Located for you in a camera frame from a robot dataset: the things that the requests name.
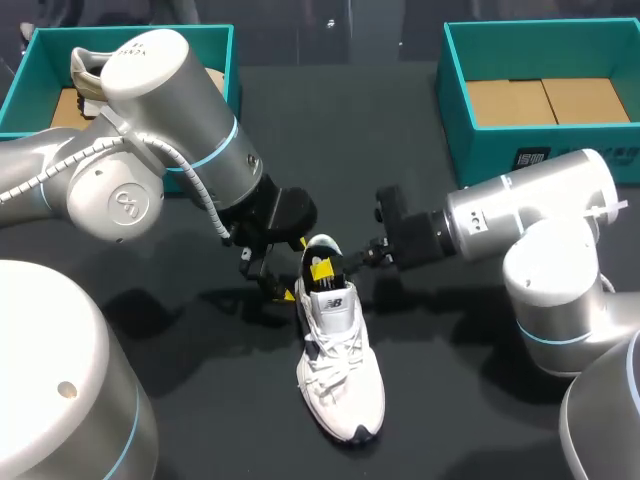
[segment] cardboard box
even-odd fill
[[[640,182],[636,19],[445,24],[436,92],[460,186],[580,148]]]
[[[0,109],[0,141],[26,137],[49,128],[60,101],[64,108],[69,108],[71,96],[62,92],[72,87],[69,63],[74,47],[111,52],[152,28],[171,28],[180,32],[205,67],[224,73],[223,96],[238,115],[240,95],[232,25],[44,28],[36,30]],[[77,118],[74,123],[80,125]],[[165,176],[165,190],[180,191],[169,176]]]

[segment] shoe tongue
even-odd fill
[[[355,293],[353,288],[326,292],[311,292],[313,318],[325,334],[346,332],[354,322]]]

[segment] teal box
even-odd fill
[[[233,25],[40,28],[27,48],[0,110],[0,141],[49,128],[60,90],[73,86],[69,63],[74,47],[111,52],[152,28],[180,32],[205,67],[224,73],[224,98],[238,115],[240,94]],[[165,176],[165,190],[179,191],[169,176]]]
[[[479,127],[465,82],[609,78],[630,123]],[[446,23],[436,93],[460,186],[527,159],[593,148],[640,183],[640,23],[634,18]]]

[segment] yellow tag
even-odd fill
[[[333,266],[331,265],[331,259],[325,258],[320,263],[311,265],[311,276],[313,281],[317,282],[323,278],[333,277]]]

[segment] black table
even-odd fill
[[[316,228],[344,250],[381,233],[377,187],[413,208],[455,188],[433,93],[434,64],[246,68],[241,122],[281,185],[315,199]],[[640,288],[637,191],[606,230],[602,271]],[[110,245],[64,222],[4,230],[4,258],[78,282],[114,325],[152,398],[158,480],[570,479],[557,434],[567,386],[530,364],[501,285],[500,260],[451,259],[402,276],[355,279],[387,391],[382,435],[336,446],[298,392],[292,306],[264,305],[206,215],[165,202],[144,238]]]

